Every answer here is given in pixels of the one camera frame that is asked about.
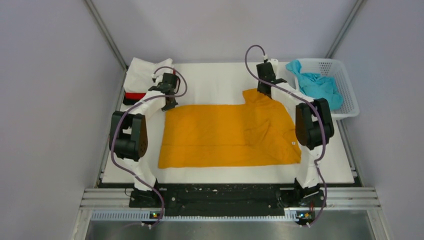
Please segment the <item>yellow t-shirt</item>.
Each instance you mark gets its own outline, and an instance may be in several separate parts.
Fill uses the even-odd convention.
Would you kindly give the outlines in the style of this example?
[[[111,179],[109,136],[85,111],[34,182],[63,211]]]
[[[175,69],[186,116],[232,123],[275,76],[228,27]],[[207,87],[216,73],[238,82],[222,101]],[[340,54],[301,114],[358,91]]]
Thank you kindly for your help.
[[[285,106],[248,89],[243,104],[193,104],[165,115],[158,167],[291,165],[301,161],[295,124]]]

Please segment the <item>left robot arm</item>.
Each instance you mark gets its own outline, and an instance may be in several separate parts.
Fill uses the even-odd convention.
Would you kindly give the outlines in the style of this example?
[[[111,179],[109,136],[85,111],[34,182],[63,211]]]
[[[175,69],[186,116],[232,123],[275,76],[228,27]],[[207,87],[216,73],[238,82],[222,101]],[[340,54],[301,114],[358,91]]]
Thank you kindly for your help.
[[[164,198],[156,187],[157,179],[143,161],[149,146],[148,120],[159,111],[165,112],[178,105],[180,84],[187,82],[175,69],[153,76],[153,84],[144,96],[125,111],[111,116],[109,150],[112,163],[130,174],[134,180],[131,197],[147,206],[164,205]]]

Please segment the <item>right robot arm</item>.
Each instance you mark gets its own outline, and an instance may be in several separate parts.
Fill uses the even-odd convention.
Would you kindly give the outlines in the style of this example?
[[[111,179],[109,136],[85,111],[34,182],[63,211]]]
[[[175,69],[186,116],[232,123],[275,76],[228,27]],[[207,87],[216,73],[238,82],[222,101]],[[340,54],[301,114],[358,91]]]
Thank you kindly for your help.
[[[295,136],[300,144],[300,168],[294,188],[282,192],[278,200],[284,207],[326,205],[328,186],[320,170],[321,160],[335,128],[329,103],[324,98],[313,99],[277,78],[270,60],[256,65],[257,90],[282,103],[294,120]]]

